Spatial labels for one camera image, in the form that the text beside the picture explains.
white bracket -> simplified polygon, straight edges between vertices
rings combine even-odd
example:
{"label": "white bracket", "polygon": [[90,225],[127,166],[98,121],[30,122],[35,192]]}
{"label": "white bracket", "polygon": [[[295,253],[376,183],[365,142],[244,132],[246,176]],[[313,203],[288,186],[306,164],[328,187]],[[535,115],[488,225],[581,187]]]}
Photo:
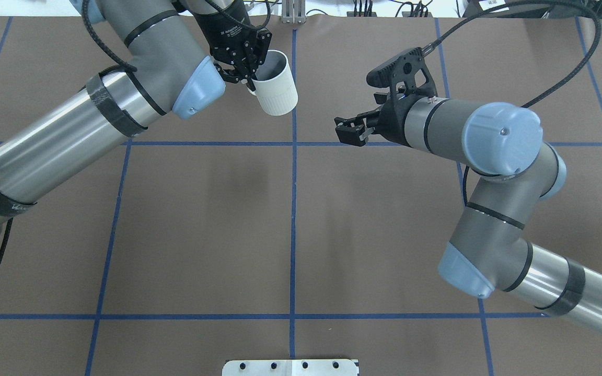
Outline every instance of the white bracket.
{"label": "white bracket", "polygon": [[305,24],[306,0],[282,0],[282,23]]}
{"label": "white bracket", "polygon": [[356,359],[228,361],[222,376],[359,376]]}

robotic arm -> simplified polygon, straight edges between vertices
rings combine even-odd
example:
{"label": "robotic arm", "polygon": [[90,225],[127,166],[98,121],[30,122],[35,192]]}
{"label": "robotic arm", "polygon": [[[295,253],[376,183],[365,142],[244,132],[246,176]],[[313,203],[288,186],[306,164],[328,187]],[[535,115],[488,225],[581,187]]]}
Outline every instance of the robotic arm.
{"label": "robotic arm", "polygon": [[[377,109],[343,119],[342,143],[363,146],[368,136],[470,166],[480,181],[466,203],[440,275],[477,298],[498,288],[549,316],[563,316],[602,332],[602,275],[521,238],[535,204],[561,189],[566,166],[542,140],[540,119],[508,103],[438,98],[424,62],[430,48],[395,55],[366,76]],[[416,83],[421,72],[424,83]]]}
{"label": "robotic arm", "polygon": [[[81,0],[72,3],[82,9]],[[185,8],[196,16],[211,55],[231,68],[202,51],[178,15]],[[91,0],[86,16],[108,20],[135,68],[93,76],[79,93],[0,145],[0,232],[7,220],[167,112],[190,118],[224,93],[224,81],[245,80],[258,95],[258,69],[265,68],[265,79],[280,73],[265,65],[271,33],[251,26],[242,0]],[[289,85],[293,100],[282,113],[296,105],[293,81]]]}

blue joint cap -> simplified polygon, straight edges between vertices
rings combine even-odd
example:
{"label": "blue joint cap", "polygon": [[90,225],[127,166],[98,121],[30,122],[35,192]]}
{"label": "blue joint cap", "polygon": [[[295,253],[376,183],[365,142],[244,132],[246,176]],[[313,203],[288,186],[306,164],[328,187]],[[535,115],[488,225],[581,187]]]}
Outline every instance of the blue joint cap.
{"label": "blue joint cap", "polygon": [[180,119],[189,119],[221,97],[225,88],[222,77],[213,66],[213,60],[206,56],[182,88],[173,104],[173,111]]}
{"label": "blue joint cap", "polygon": [[552,145],[547,144],[547,146],[552,149],[554,156],[557,157],[557,179],[554,181],[554,184],[552,184],[552,188],[550,188],[545,195],[540,196],[541,201],[556,195],[561,188],[563,188],[563,185],[566,184],[566,176],[568,174],[566,171],[566,162],[563,161],[561,155],[559,155],[557,150]]}
{"label": "blue joint cap", "polygon": [[[76,10],[78,10],[78,14],[83,14],[82,13],[83,0],[69,0],[69,1],[71,2],[71,5],[73,5],[74,8],[76,8]],[[90,3],[88,4],[88,19],[93,24],[98,24],[98,23],[106,20],[105,18],[103,18],[103,14],[101,14],[99,7],[96,6],[95,0],[90,0]]]}
{"label": "blue joint cap", "polygon": [[482,105],[464,125],[461,146],[469,164],[485,174],[528,169],[540,152],[542,128],[532,110],[504,102]]}
{"label": "blue joint cap", "polygon": [[494,285],[452,243],[447,243],[438,272],[447,283],[473,297],[486,299],[494,291]]}

white label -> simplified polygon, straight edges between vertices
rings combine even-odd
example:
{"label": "white label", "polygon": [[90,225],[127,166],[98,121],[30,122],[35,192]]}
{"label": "white label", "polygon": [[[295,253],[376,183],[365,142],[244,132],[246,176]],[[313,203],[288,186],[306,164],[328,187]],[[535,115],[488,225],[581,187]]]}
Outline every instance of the white label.
{"label": "white label", "polygon": [[[492,9],[493,7],[498,7],[499,5],[505,5],[505,0],[482,0],[480,2],[480,7],[482,10]],[[494,10],[494,13],[503,12],[505,10],[509,10],[510,8],[506,7],[499,10]]]}

white mug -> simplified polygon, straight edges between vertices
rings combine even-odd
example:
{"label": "white mug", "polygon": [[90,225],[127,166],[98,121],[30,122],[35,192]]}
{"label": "white mug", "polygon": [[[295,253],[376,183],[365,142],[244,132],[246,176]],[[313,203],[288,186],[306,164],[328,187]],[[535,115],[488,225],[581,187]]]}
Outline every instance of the white mug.
{"label": "white mug", "polygon": [[253,79],[255,91],[264,112],[273,116],[287,114],[296,107],[298,93],[290,70],[287,56],[278,50],[269,50],[266,60],[257,69],[257,79]]}

